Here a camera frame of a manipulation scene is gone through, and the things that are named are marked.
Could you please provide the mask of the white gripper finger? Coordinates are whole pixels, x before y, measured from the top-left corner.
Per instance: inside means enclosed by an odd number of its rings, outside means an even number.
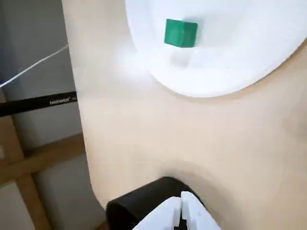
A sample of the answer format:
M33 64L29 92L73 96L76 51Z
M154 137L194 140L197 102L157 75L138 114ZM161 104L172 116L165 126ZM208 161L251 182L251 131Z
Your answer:
M188 230L221 230L201 201L191 192L181 192L181 216Z
M181 198L173 196L158 205L133 230L173 230L179 226L180 216Z

